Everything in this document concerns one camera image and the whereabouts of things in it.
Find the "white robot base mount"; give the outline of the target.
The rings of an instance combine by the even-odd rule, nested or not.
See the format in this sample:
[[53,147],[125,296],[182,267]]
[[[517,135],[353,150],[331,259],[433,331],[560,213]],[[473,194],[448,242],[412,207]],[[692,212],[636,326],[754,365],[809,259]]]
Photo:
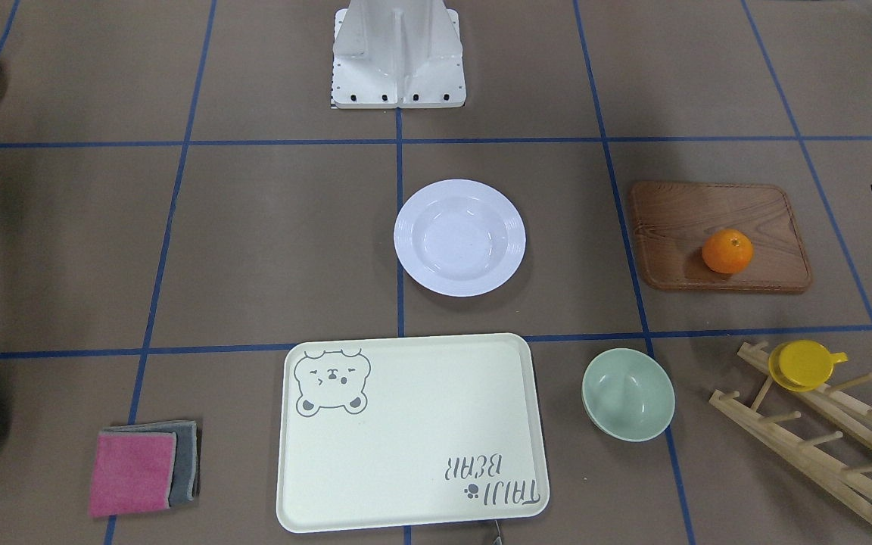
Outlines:
[[332,107],[466,103],[459,15],[443,1],[352,1],[335,12],[333,38]]

